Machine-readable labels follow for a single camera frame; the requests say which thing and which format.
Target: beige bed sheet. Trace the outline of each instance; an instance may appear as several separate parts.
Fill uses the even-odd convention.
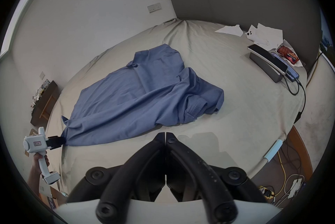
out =
[[[70,193],[86,171],[95,166],[124,164],[158,132],[173,132],[207,163],[220,167],[239,166],[252,171],[279,137],[286,137],[304,101],[303,91],[292,96],[285,82],[274,83],[249,59],[242,37],[216,33],[224,25],[173,19],[147,29],[95,57],[63,89],[51,113],[47,136],[60,136],[83,88],[125,66],[134,53],[163,43],[178,50],[185,67],[224,90],[224,103],[217,114],[203,115],[184,125],[161,127],[142,136],[93,146],[63,146],[48,151],[50,171],[61,175],[55,185]],[[306,71],[296,68],[306,85]],[[297,86],[289,81],[292,91]]]

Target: wooden table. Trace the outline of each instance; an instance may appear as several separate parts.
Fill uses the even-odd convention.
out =
[[[58,86],[55,81],[52,81],[36,103],[30,121],[33,126],[44,126],[48,123],[50,114],[47,110],[51,108],[51,105],[52,107],[55,105],[58,97]]]

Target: charging cable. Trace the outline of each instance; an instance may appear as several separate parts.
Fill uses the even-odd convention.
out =
[[[290,93],[291,93],[293,96],[296,96],[296,95],[299,93],[299,83],[298,83],[298,79],[294,78],[294,80],[296,81],[296,83],[297,83],[297,85],[298,85],[298,91],[297,91],[296,93],[293,93],[293,92],[291,91],[290,87],[288,86],[287,79],[286,79],[285,76],[284,76],[284,79],[285,79],[285,82],[286,82],[288,91],[290,91]]]
[[[296,123],[296,122],[301,118],[301,114],[303,113],[303,111],[304,111],[304,109],[305,109],[305,105],[306,105],[306,92],[305,92],[305,89],[304,89],[303,85],[300,83],[300,81],[299,81],[297,78],[294,78],[294,80],[296,81],[296,83],[297,83],[297,85],[298,85],[298,90],[297,90],[296,93],[293,93],[293,92],[291,91],[290,87],[288,86],[287,79],[286,79],[285,76],[284,76],[284,80],[285,80],[285,82],[286,82],[288,91],[290,91],[290,93],[291,93],[293,96],[296,96],[296,95],[299,93],[299,85],[301,86],[301,88],[302,88],[303,91],[304,91],[304,106],[303,106],[302,111],[298,112],[298,115],[297,115],[296,118],[295,118],[294,123]]]

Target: light switch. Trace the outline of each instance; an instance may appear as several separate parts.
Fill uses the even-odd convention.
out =
[[[154,12],[154,11],[159,10],[159,9],[162,9],[162,6],[161,6],[160,3],[148,6],[149,13]]]
[[[43,80],[44,76],[45,76],[44,72],[41,72],[41,74],[40,74],[41,80]]]

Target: red snack bag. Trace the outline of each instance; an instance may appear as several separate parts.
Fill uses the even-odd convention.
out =
[[[283,57],[288,59],[293,65],[299,61],[298,56],[288,47],[281,46],[277,49],[277,52]]]

